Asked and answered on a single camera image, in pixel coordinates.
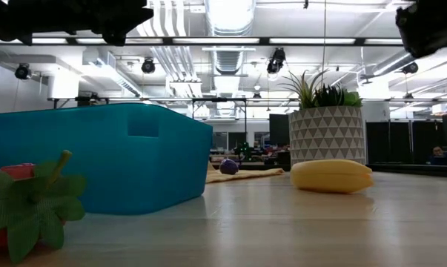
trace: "teal plastic bin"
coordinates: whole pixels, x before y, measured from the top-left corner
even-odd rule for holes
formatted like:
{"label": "teal plastic bin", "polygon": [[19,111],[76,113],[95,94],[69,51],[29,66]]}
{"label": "teal plastic bin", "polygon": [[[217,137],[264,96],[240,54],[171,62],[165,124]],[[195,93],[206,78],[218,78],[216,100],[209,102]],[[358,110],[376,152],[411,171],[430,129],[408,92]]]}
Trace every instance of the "teal plastic bin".
{"label": "teal plastic bin", "polygon": [[85,210],[146,214],[200,196],[212,127],[155,105],[0,114],[0,167],[57,160],[83,174]]}

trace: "white wall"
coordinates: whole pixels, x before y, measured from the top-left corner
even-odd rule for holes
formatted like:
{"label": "white wall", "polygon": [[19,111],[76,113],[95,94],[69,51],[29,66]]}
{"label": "white wall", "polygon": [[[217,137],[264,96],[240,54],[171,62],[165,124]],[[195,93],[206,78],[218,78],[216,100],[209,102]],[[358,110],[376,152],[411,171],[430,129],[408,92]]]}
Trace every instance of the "white wall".
{"label": "white wall", "polygon": [[47,101],[47,86],[33,80],[18,80],[14,73],[0,66],[0,113],[37,111],[53,108]]}
{"label": "white wall", "polygon": [[[228,133],[244,133],[245,132],[245,121],[239,120],[235,122],[205,122],[208,125],[213,126],[213,132],[228,132]],[[269,132],[269,121],[248,121],[247,122],[247,132],[248,132],[248,144],[253,146],[254,144],[254,133],[257,132]]]}

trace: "yellow toy banana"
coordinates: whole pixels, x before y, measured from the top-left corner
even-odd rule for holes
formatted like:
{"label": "yellow toy banana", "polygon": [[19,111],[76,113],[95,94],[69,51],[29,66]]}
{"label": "yellow toy banana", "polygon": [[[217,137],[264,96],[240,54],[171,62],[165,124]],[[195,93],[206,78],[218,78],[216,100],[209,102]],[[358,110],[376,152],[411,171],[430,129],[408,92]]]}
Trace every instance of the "yellow toy banana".
{"label": "yellow toy banana", "polygon": [[351,160],[314,160],[292,166],[291,182],[302,190],[350,194],[372,186],[370,174],[370,168]]}

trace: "white geometric planter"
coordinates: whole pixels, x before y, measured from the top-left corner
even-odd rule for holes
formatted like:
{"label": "white geometric planter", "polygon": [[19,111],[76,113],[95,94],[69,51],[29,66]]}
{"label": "white geometric planter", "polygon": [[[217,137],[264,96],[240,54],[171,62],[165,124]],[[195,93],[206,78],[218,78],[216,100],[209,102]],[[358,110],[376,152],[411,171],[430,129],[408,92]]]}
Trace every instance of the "white geometric planter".
{"label": "white geometric planter", "polygon": [[365,164],[361,108],[308,108],[289,115],[291,165],[315,159],[351,159]]}

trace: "beige cloth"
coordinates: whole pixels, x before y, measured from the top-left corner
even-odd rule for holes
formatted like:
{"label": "beige cloth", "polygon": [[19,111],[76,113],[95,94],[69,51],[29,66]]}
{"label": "beige cloth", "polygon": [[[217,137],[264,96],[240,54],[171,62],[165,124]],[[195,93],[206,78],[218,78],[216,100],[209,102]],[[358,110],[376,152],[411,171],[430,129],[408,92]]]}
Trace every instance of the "beige cloth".
{"label": "beige cloth", "polygon": [[269,177],[274,175],[284,174],[284,170],[281,168],[271,169],[266,171],[238,171],[234,175],[222,174],[220,171],[215,170],[213,165],[209,162],[207,169],[207,183],[211,182],[224,182],[234,179],[249,179],[249,178],[260,178]]}

